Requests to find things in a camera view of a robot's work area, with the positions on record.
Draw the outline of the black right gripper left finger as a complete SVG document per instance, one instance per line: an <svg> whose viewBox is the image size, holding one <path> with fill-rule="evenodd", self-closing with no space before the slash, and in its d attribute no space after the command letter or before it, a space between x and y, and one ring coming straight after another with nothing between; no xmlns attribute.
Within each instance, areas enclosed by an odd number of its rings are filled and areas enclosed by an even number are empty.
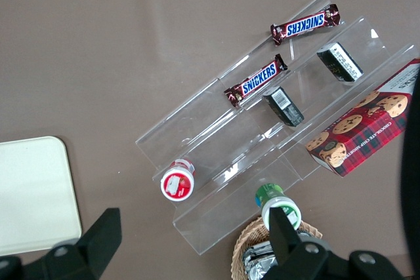
<svg viewBox="0 0 420 280"><path fill-rule="evenodd" d="M122 240L121 213L108 208L74 245L60 245L24 266L24 279L100 279Z"/></svg>

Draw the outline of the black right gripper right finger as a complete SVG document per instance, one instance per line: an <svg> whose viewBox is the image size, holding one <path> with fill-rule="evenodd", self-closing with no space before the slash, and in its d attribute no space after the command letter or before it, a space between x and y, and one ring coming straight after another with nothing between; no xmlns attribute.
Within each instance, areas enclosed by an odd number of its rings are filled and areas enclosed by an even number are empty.
<svg viewBox="0 0 420 280"><path fill-rule="evenodd" d="M281 208L270 209L270 244L277 265L264 279L403 279L383 255L356 250L338 257L313 241L302 241Z"/></svg>

